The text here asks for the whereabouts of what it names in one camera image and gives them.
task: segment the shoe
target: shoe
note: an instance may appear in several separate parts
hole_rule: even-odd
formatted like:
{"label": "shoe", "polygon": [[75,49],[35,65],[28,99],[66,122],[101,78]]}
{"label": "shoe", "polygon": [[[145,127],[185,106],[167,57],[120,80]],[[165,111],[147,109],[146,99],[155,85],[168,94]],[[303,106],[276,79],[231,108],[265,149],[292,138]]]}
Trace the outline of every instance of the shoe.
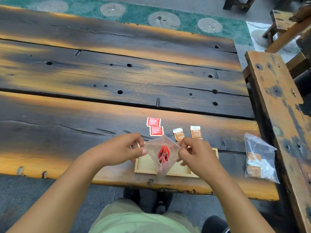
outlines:
{"label": "shoe", "polygon": [[169,205],[171,204],[172,200],[173,200],[173,193],[158,192],[156,196],[156,202],[153,205],[151,213],[156,214],[157,208],[159,206],[164,206],[165,211],[167,211],[169,209]]}
{"label": "shoe", "polygon": [[138,189],[133,189],[129,187],[124,188],[123,198],[132,200],[135,204],[139,206],[140,195]]}

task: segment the teal rug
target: teal rug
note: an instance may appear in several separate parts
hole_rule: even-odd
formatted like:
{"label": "teal rug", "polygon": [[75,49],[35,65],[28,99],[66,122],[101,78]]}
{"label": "teal rug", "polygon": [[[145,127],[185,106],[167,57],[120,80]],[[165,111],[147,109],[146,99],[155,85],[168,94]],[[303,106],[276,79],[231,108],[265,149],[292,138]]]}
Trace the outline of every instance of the teal rug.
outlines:
{"label": "teal rug", "polygon": [[[118,6],[123,8],[122,12],[124,13],[119,16],[104,16],[100,11],[100,7],[107,3],[120,4]],[[151,25],[148,19],[149,16],[155,12],[169,12],[173,14],[172,21],[176,20],[178,22],[179,19],[180,24],[178,23],[179,25],[177,24],[174,28],[176,30],[230,38],[234,40],[235,44],[240,44],[244,46],[253,45],[246,22],[237,19],[228,19],[211,15],[203,15],[158,7],[139,6],[124,2],[111,2],[103,0],[0,0],[0,5],[22,7],[30,10],[47,11],[51,11],[51,8],[55,8],[55,12],[62,12],[98,19],[109,19],[126,23],[136,23],[142,25]],[[162,21],[163,23],[163,21],[165,21],[166,23],[166,20],[161,20],[161,17],[158,18],[159,22]],[[205,32],[199,27],[200,24],[198,25],[198,22],[201,19],[205,18],[208,18],[208,21],[212,21],[212,26],[209,23],[204,23],[204,21],[201,21],[201,23],[205,24],[207,28],[215,29],[216,32],[213,32],[212,29],[209,30],[212,32]]]}

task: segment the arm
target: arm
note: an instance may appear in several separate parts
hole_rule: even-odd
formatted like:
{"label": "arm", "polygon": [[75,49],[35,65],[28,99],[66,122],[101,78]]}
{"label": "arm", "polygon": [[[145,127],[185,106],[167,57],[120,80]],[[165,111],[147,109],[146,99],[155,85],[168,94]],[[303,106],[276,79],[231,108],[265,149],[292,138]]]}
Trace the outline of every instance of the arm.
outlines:
{"label": "arm", "polygon": [[69,232],[95,174],[147,153],[139,133],[124,134],[82,154],[7,233]]}
{"label": "arm", "polygon": [[222,167],[207,141],[187,137],[179,145],[182,147],[179,151],[180,160],[183,161],[181,165],[188,165],[192,172],[210,185],[232,233],[275,233]]}

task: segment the forearm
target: forearm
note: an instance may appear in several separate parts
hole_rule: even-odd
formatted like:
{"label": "forearm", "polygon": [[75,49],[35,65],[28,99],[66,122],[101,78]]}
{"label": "forearm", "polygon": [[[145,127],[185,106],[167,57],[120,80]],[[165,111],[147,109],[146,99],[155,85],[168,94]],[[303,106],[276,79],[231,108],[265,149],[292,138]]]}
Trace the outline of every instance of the forearm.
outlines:
{"label": "forearm", "polygon": [[232,233],[274,233],[274,230],[247,198],[240,186],[223,172],[211,183]]}
{"label": "forearm", "polygon": [[69,232],[97,172],[80,156],[8,232]]}

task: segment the hand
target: hand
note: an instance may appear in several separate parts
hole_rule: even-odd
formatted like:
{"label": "hand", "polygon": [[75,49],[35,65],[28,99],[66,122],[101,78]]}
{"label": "hand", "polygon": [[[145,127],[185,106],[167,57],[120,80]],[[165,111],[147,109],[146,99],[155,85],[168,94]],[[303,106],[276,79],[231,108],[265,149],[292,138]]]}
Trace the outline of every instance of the hand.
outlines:
{"label": "hand", "polygon": [[219,174],[226,173],[207,141],[185,137],[177,144],[181,146],[178,152],[178,161],[183,161],[181,166],[187,165],[194,174],[203,178],[209,185],[219,179]]}
{"label": "hand", "polygon": [[148,151],[143,148],[144,144],[139,133],[123,134],[89,149],[83,155],[88,156],[102,168],[121,164],[127,160],[135,161],[136,158],[146,155]]}

